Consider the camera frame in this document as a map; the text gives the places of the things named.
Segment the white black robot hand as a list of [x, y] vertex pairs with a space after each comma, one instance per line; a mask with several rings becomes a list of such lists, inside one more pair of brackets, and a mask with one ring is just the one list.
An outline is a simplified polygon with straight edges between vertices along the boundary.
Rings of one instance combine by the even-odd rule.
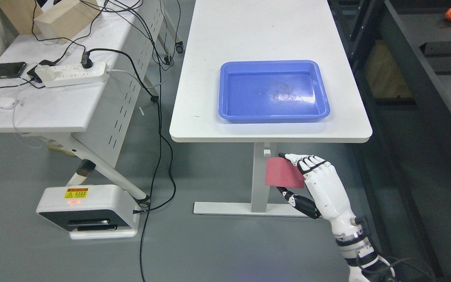
[[336, 169], [330, 162], [316, 155], [282, 152], [278, 155], [299, 169], [317, 209], [331, 223], [332, 233], [338, 240], [351, 240], [360, 234], [361, 228], [351, 223], [355, 214]]

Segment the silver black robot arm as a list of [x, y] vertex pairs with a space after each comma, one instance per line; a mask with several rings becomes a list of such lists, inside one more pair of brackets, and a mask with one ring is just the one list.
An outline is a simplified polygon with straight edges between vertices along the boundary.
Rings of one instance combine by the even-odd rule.
[[351, 220], [357, 231], [336, 237], [336, 244], [349, 266], [349, 282], [396, 282], [393, 266], [376, 252], [360, 222]]

